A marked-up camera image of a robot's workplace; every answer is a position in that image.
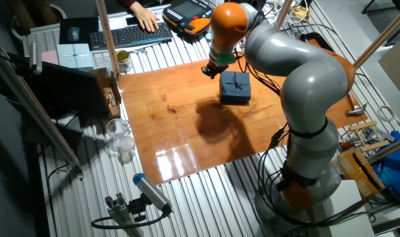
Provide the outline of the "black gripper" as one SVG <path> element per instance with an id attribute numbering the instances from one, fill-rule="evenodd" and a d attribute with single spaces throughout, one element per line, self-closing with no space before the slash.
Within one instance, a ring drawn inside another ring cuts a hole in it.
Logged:
<path id="1" fill-rule="evenodd" d="M 214 61 L 210 60 L 207 66 L 201 68 L 202 73 L 209 76 L 211 80 L 215 78 L 217 74 L 224 72 L 228 68 L 228 65 L 218 66 Z"/>

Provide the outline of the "person's hand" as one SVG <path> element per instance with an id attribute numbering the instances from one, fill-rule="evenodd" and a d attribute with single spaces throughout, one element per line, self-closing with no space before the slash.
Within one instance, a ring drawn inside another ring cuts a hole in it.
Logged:
<path id="1" fill-rule="evenodd" d="M 158 17 L 152 13 L 149 9 L 143 7 L 137 1 L 132 3 L 130 10 L 133 12 L 134 16 L 138 19 L 140 26 L 148 31 L 154 32 L 159 29 Z"/>

